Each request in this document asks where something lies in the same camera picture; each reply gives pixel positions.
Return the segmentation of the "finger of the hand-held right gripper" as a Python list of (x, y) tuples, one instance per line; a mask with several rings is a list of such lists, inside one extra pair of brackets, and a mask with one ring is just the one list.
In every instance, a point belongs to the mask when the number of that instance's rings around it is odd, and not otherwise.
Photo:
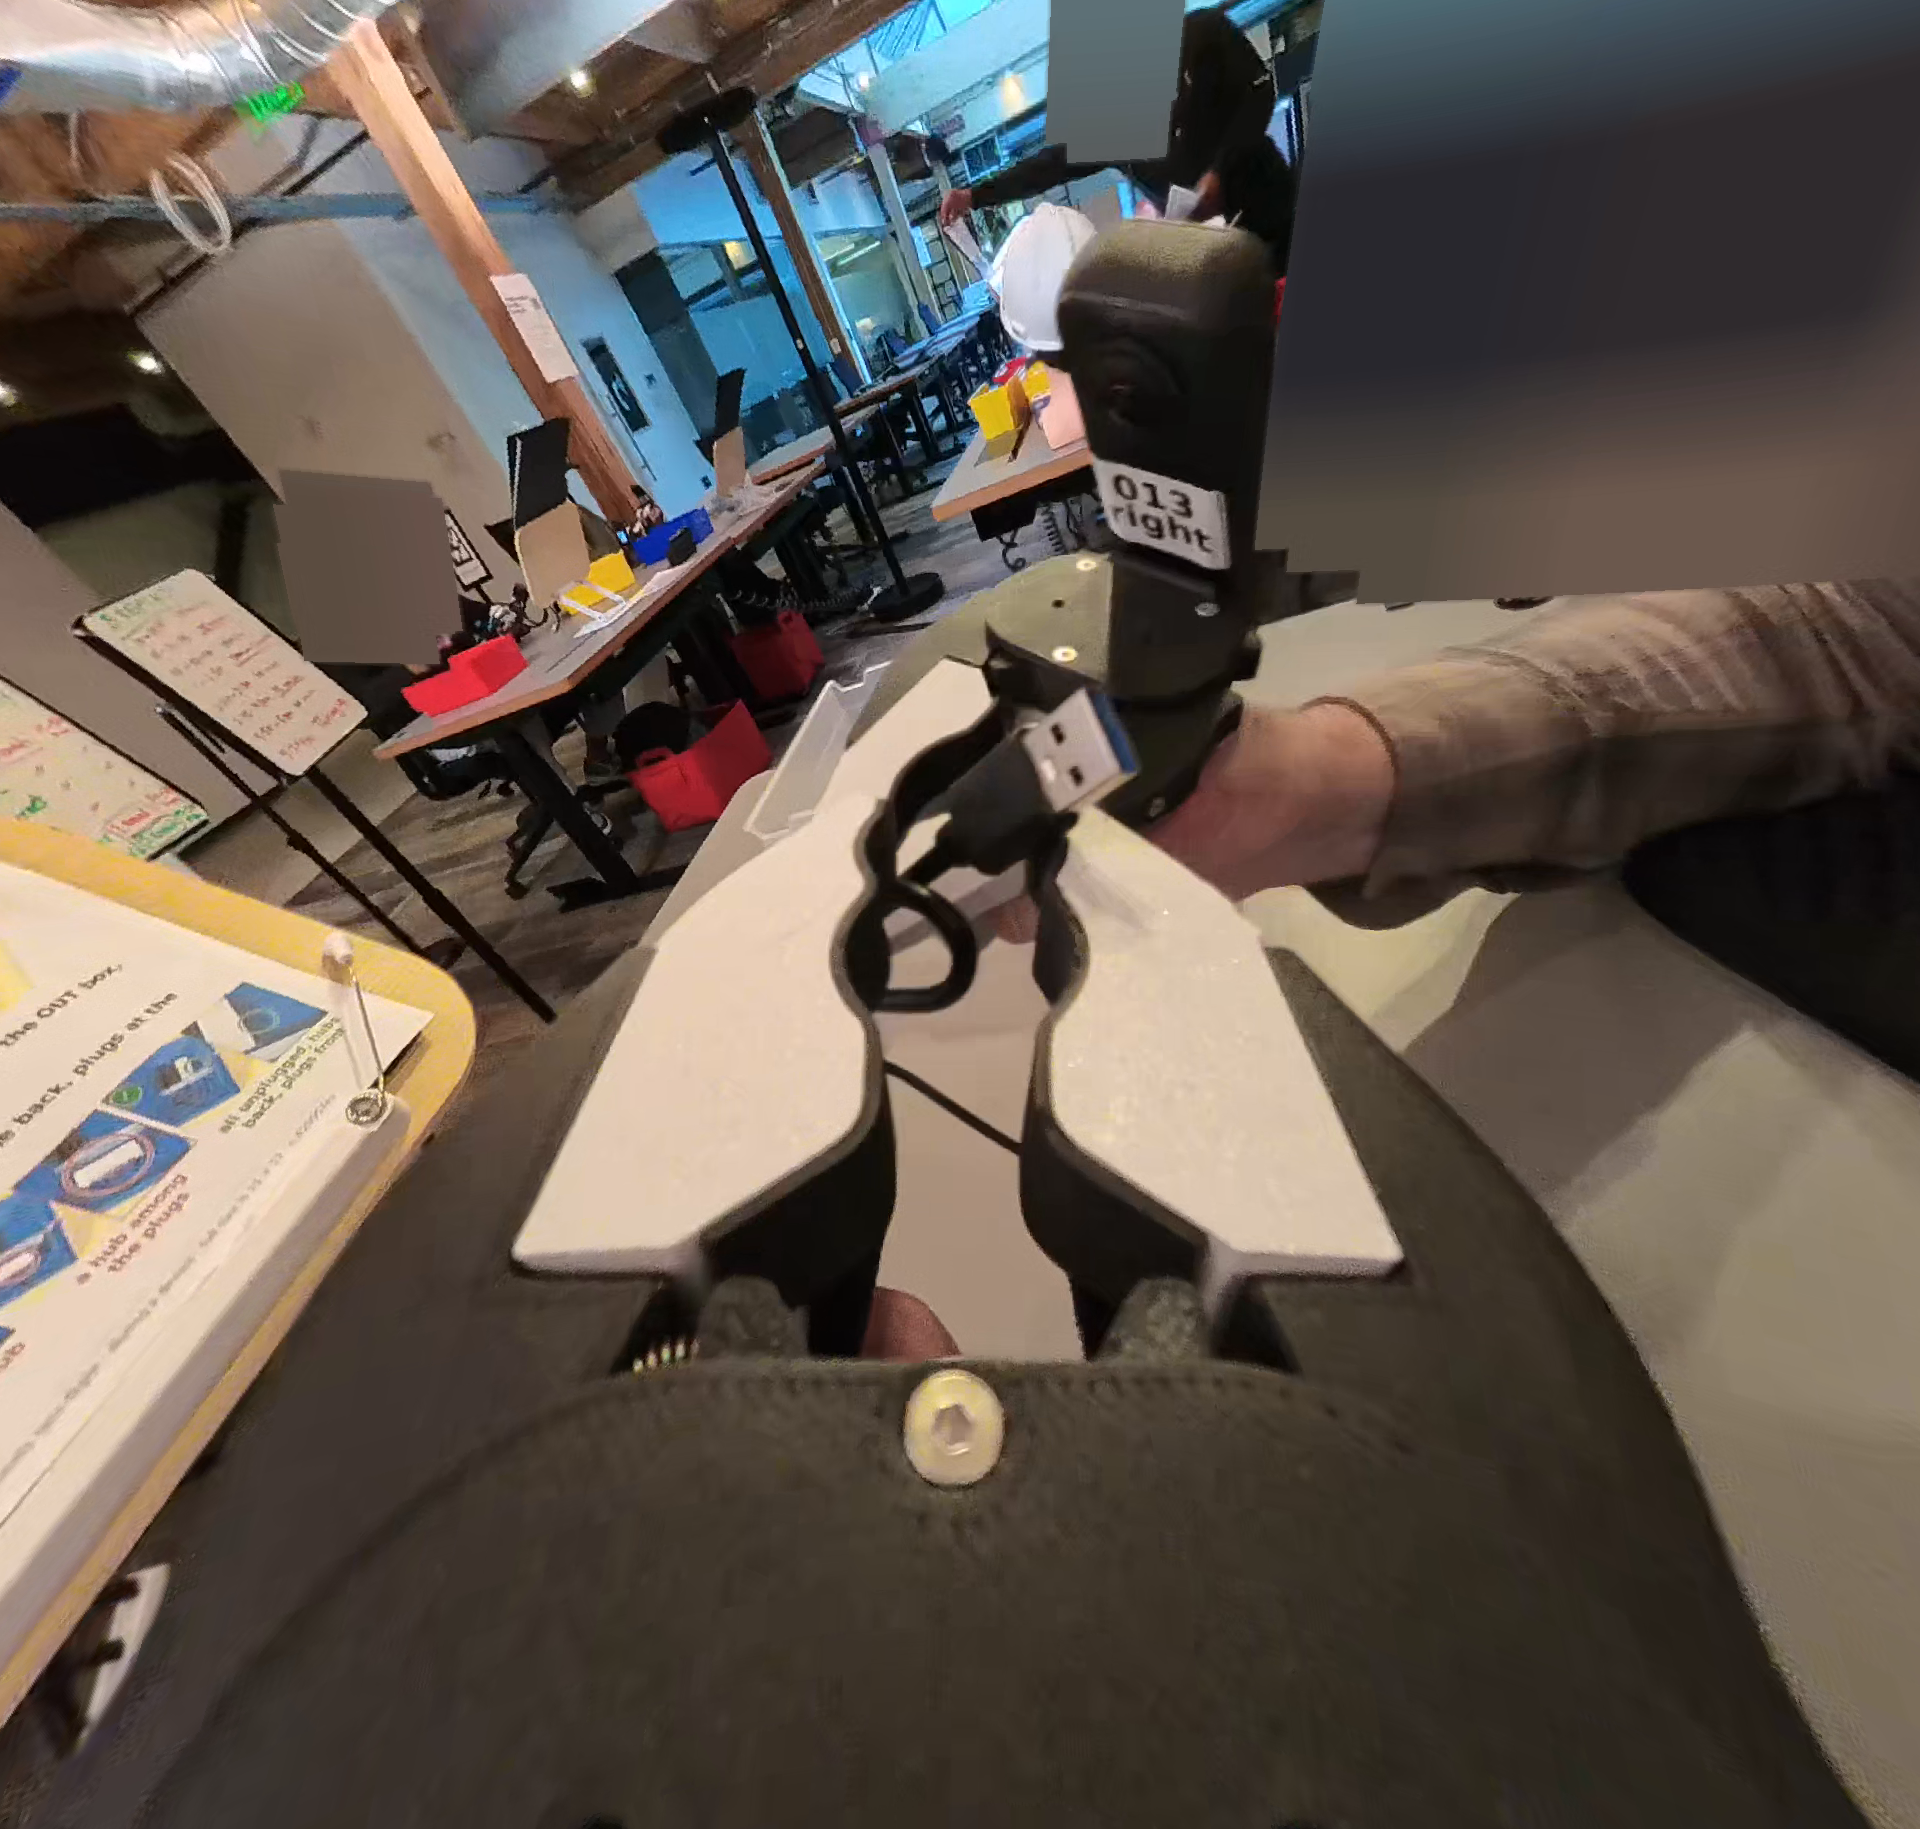
[[(1021, 928), (1017, 916), (1027, 912), (1027, 874), (1017, 866), (996, 878), (984, 878), (966, 866), (954, 870), (934, 884), (934, 895), (966, 922), (978, 946), (1013, 939)], [(885, 942), (892, 947), (936, 947), (939, 928), (916, 911), (896, 908), (885, 918)]]
[(832, 809), (884, 805), (916, 761), (973, 728), (992, 704), (984, 668), (936, 662), (851, 741), (832, 773)]

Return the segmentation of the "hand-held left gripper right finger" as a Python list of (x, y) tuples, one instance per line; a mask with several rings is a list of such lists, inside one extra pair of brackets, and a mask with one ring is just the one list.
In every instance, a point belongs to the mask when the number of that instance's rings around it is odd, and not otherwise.
[(1083, 1352), (1146, 1282), (1182, 1282), (1216, 1339), (1255, 1282), (1393, 1277), (1403, 1243), (1236, 905), (1101, 809), (1032, 903), (1021, 1219)]

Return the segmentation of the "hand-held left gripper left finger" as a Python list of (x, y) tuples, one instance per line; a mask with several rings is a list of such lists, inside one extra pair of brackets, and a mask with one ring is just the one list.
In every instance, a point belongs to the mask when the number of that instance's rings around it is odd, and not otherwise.
[(769, 1282), (819, 1355), (859, 1355), (894, 1216), (894, 1124), (859, 918), (880, 795), (843, 795), (700, 895), (639, 957), (511, 1258), (651, 1277), (689, 1307)]

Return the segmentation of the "person's left hand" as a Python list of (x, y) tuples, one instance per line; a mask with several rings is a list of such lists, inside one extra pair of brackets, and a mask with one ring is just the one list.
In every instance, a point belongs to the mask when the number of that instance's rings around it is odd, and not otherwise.
[(866, 1307), (866, 1332), (859, 1352), (869, 1361), (954, 1361), (962, 1355), (955, 1338), (916, 1294), (878, 1286)]

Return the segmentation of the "clear plastic bin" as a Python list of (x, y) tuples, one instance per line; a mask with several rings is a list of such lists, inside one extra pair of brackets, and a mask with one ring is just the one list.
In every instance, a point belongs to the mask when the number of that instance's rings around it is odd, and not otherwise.
[(811, 823), (885, 670), (889, 662), (866, 664), (854, 680), (827, 680), (816, 692), (745, 819), (759, 845), (776, 845)]

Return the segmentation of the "white hard hat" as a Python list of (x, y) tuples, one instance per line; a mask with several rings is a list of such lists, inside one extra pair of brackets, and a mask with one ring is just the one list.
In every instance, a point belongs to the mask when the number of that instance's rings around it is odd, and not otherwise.
[(1038, 206), (1006, 233), (993, 260), (992, 284), (1000, 324), (1021, 354), (1065, 354), (1062, 289), (1097, 233), (1083, 210), (1054, 203)]

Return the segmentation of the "red floor bin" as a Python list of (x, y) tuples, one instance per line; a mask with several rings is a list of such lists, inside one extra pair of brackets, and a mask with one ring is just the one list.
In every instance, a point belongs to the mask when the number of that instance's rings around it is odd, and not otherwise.
[(805, 696), (827, 668), (820, 643), (800, 610), (738, 628), (730, 650), (757, 696), (768, 703)]
[(738, 791), (772, 769), (776, 758), (749, 703), (734, 700), (684, 751), (655, 746), (628, 769), (639, 803), (670, 834), (719, 822)]

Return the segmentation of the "wooden desk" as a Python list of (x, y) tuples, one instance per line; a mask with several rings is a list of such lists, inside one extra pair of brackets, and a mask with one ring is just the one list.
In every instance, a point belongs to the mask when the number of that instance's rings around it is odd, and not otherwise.
[(951, 522), (1027, 497), (1058, 480), (1090, 473), (1090, 462), (1094, 457), (1083, 438), (1056, 447), (1040, 424), (1029, 424), (1021, 438), (986, 438), (975, 431), (934, 495), (932, 519)]
[(684, 615), (708, 601), (711, 577), (723, 558), (780, 519), (800, 497), (800, 466), (769, 484), (749, 484), (743, 497), (723, 508), (692, 558), (655, 572), (610, 615), (592, 618), (587, 631), (561, 624), (542, 627), (527, 641), (527, 664), (507, 684), (452, 714), (414, 716), (395, 734), (379, 741), (375, 757), (400, 761), (468, 741), (488, 743), (527, 805), (541, 808), (588, 865), (584, 881), (568, 881), (560, 888), (561, 908), (592, 908), (672, 888), (680, 878), (678, 866), (637, 870), (620, 841), (593, 822), (580, 791), (553, 761), (546, 714), (573, 714), (623, 685), (666, 647), (670, 631), (684, 627)]

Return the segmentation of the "instruction sheet on stand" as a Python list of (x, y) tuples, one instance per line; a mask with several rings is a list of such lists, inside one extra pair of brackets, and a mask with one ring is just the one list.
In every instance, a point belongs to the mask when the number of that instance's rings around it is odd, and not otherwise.
[(110, 1504), (110, 1516), (48, 1529), (26, 1551), (2, 1551), (2, 1716), (11, 1719), (63, 1643), (84, 1624), (86, 1609), (103, 1596), (115, 1567), (156, 1517), (160, 1504), (231, 1412), (244, 1389), (263, 1371), (271, 1351), (290, 1334), (345, 1239), (416, 1159), (433, 1127), (442, 1120), (476, 1059), (476, 1013), (446, 972), (411, 953), (360, 934), (330, 934), (304, 916), (241, 896), (184, 870), (122, 855), (75, 834), (5, 819), (2, 865), (88, 888), (110, 903), (215, 934), (276, 961), (302, 961), (311, 950), (323, 950), (338, 976), (360, 980), (360, 990), (419, 1005), (433, 1015), (421, 1040), (375, 1086), (375, 1093), (353, 1103), (360, 1120), (372, 1120), (375, 1103), (389, 1103), (404, 1112), (404, 1128), (395, 1134), (389, 1154), (372, 1163), (361, 1188), (317, 1223), (300, 1251), (276, 1253), (276, 1275), (268, 1282), (273, 1302), (253, 1313), (253, 1328), (234, 1342), (234, 1352), (196, 1397), (196, 1406), (177, 1420), (173, 1439), (164, 1447), (152, 1447), (155, 1461)]

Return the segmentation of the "red desk bin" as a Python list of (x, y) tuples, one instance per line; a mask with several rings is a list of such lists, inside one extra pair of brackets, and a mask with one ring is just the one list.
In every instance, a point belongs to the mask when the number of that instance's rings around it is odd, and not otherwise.
[(529, 670), (514, 637), (492, 637), (446, 655), (446, 664), (408, 685), (402, 703), (419, 716), (448, 716), (493, 696)]

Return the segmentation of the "white paper notice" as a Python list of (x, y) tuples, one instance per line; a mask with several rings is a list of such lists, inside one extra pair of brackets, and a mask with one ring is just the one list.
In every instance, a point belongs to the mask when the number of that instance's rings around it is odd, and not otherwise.
[(577, 379), (580, 369), (574, 354), (549, 314), (538, 284), (524, 272), (500, 272), (488, 280), (507, 314), (507, 322), (541, 369), (541, 379), (549, 383)]

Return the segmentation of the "printed instruction sheet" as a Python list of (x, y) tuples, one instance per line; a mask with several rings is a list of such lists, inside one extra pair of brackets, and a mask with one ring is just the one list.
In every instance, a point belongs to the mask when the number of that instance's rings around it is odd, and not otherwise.
[(433, 1023), (2, 866), (2, 1551), (113, 1513), (381, 1162)]

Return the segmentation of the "whiteboard with red writing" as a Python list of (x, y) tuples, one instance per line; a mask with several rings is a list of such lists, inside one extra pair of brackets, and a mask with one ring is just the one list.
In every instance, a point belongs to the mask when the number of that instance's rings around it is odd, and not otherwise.
[(371, 714), (202, 569), (177, 569), (73, 622), (164, 703), (273, 778), (327, 761)]

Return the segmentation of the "whiteboard with green writing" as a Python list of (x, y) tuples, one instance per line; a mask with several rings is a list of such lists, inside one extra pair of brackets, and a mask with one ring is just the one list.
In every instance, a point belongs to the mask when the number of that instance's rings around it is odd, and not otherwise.
[(2, 815), (141, 862), (211, 826), (200, 803), (14, 684), (2, 684)]

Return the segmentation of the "wooden post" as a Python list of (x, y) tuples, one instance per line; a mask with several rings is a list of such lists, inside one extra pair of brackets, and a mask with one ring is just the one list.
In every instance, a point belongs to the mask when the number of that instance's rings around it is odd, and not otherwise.
[(515, 272), (511, 256), (372, 18), (349, 25), (330, 58), (330, 72), (538, 414), (569, 420), (569, 465), (580, 473), (601, 519), (612, 527), (631, 527), (639, 511), (634, 500), (637, 476), (601, 420), (580, 373), (560, 383), (541, 379), (488, 280), (500, 272)]

